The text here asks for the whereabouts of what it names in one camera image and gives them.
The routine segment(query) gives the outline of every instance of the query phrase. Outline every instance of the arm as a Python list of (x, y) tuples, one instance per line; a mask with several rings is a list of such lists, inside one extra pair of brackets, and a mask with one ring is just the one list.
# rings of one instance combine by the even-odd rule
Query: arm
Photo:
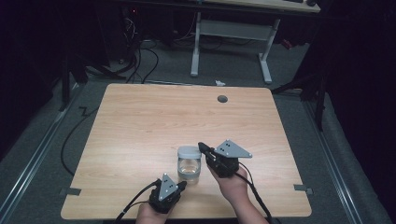
[(172, 209), (168, 214), (157, 213), (148, 203), (142, 203), (137, 212), (136, 224), (163, 224), (171, 212)]
[[(268, 224), (267, 220), (253, 205), (248, 197), (248, 184), (240, 177), (233, 175), (230, 178), (219, 178), (208, 167), (219, 183), (222, 195), (231, 204), (240, 224)], [(239, 167), (238, 174), (247, 177), (247, 171)]]

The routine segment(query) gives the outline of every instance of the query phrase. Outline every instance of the table hole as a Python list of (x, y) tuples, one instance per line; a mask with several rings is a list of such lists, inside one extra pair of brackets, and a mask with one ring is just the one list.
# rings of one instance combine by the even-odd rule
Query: table hole
[(226, 103), (228, 101), (228, 98), (225, 95), (220, 95), (220, 96), (218, 96), (218, 101), (220, 103)]

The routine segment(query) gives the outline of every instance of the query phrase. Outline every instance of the desk leg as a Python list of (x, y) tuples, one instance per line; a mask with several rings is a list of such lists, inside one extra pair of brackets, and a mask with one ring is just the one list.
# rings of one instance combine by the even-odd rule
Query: desk leg
[(279, 23), (280, 23), (280, 19), (275, 20), (274, 25), (271, 29), (271, 32), (270, 32), (268, 40), (267, 40), (267, 45), (265, 47), (265, 51), (264, 51), (264, 53), (259, 54), (260, 65), (262, 66), (262, 75), (264, 76), (264, 82), (266, 84), (272, 83), (270, 70), (268, 69), (267, 57), (270, 52), (271, 46), (274, 42), (274, 38), (275, 38), (277, 27), (279, 26)]
[(192, 77), (198, 77), (200, 33), (201, 33), (201, 12), (197, 12), (197, 22), (195, 28), (195, 46), (194, 46), (194, 52), (192, 54), (192, 63), (191, 63)]

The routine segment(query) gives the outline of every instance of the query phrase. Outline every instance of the hand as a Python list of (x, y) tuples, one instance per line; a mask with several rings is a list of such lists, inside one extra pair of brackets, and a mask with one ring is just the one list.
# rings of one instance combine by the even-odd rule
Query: hand
[(156, 212), (149, 203), (142, 203), (137, 212), (136, 224), (163, 224), (166, 219), (168, 219), (172, 210), (173, 209), (171, 209), (168, 214), (162, 214)]
[[(222, 195), (225, 199), (227, 199), (228, 202), (230, 202), (230, 204), (249, 201), (248, 184), (245, 182), (245, 180), (236, 175), (228, 178), (219, 178), (219, 176), (215, 173), (214, 170), (212, 170), (212, 168), (210, 168), (209, 166), (208, 168), (212, 175), (215, 177), (215, 179), (218, 181)], [(239, 166), (239, 170), (237, 171), (237, 173), (244, 178), (248, 177), (247, 171), (241, 166)]]

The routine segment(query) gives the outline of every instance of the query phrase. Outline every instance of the gray carpet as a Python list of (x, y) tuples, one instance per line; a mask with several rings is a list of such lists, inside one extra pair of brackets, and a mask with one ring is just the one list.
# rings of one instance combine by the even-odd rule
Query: gray carpet
[[(152, 43), (148, 42), (145, 45), (146, 47), (152, 46)], [(220, 80), (226, 83), (226, 86), (273, 89), (291, 81), (307, 48), (308, 46), (300, 46), (287, 50), (282, 46), (274, 45), (268, 58), (274, 82), (268, 86), (263, 82), (262, 72), (255, 54), (230, 52), (227, 50), (227, 46), (221, 46), (217, 50), (203, 49), (201, 51), (200, 74), (198, 77), (190, 77), (191, 46), (175, 45), (169, 48), (159, 44), (153, 49), (160, 58), (159, 64), (148, 78), (148, 83), (166, 81), (214, 86), (216, 85), (215, 80)], [(147, 50), (142, 50), (139, 75), (145, 75), (154, 64), (155, 56)], [(117, 69), (118, 66), (114, 63), (112, 69)], [(81, 116), (82, 109), (79, 107), (86, 106), (88, 112), (94, 110), (99, 106), (106, 86), (113, 82), (121, 81), (90, 76), (90, 81), (82, 88), (76, 101), (65, 115), (60, 129), (49, 145), (48, 154), (39, 166), (8, 223), (102, 223), (101, 220), (70, 221), (61, 218), (60, 213), (64, 196), (60, 195), (60, 191), (62, 188), (69, 187), (72, 176), (62, 167), (60, 155), (64, 139), (83, 118)], [(0, 178), (2, 181), (0, 202), (3, 202), (12, 190), (46, 130), (58, 115), (58, 109), (61, 106), (61, 88), (59, 85), (55, 88), (54, 93), (53, 99), (36, 114), (19, 141), (0, 163)], [(283, 224), (349, 223), (324, 161), (316, 128), (311, 124), (310, 120), (312, 118), (309, 117), (304, 108), (305, 103), (300, 101), (294, 91), (274, 97), (300, 175), (304, 184), (314, 191), (314, 194), (308, 195), (313, 210), (310, 217), (280, 217), (279, 220)], [(64, 160), (72, 171), (77, 168), (94, 117), (95, 114), (82, 122), (67, 142)], [(354, 202), (359, 208), (362, 223), (391, 223), (349, 148), (332, 111), (329, 98), (326, 99), (323, 127), (334, 158), (339, 164), (339, 169), (346, 180)], [(194, 220), (191, 223), (204, 222)]]

